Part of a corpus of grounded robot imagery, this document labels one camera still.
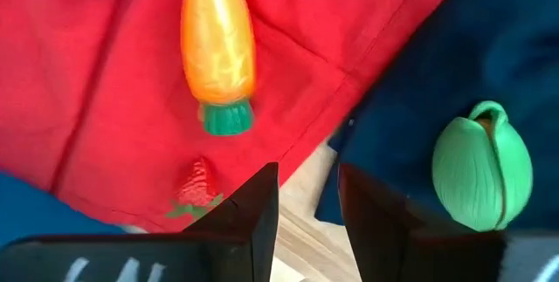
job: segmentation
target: toy vegetable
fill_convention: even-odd
[[[191,215],[192,221],[196,221],[217,207],[223,198],[224,194],[217,192],[217,180],[210,170],[208,160],[200,156],[191,163],[190,170],[176,181],[173,210],[166,216]]]
[[[501,230],[528,202],[532,163],[503,107],[479,103],[439,136],[432,162],[438,198],[452,218],[474,230]]]
[[[254,38],[245,0],[184,0],[181,44],[204,129],[214,135],[248,130],[253,121]]]

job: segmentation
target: wooden floor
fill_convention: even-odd
[[[360,281],[345,229],[313,217],[334,156],[320,145],[279,191],[272,282]]]

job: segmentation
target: red cloth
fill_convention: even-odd
[[[284,182],[441,0],[247,0],[254,129],[212,137],[179,53],[182,0],[0,0],[0,169],[90,217],[147,230],[198,155],[229,195],[265,163]]]

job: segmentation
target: blue fabric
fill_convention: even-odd
[[[510,227],[559,229],[558,2],[445,0],[335,137],[339,161],[447,215],[431,182],[435,140],[454,117],[495,100],[534,166],[532,196]],[[316,217],[342,224],[336,170]]]
[[[45,234],[120,234],[72,210],[49,194],[0,173],[0,249],[10,241]]]

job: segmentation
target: orange carrot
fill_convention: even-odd
[[[252,126],[254,37],[245,0],[184,0],[181,45],[186,79],[204,128],[240,134]]]

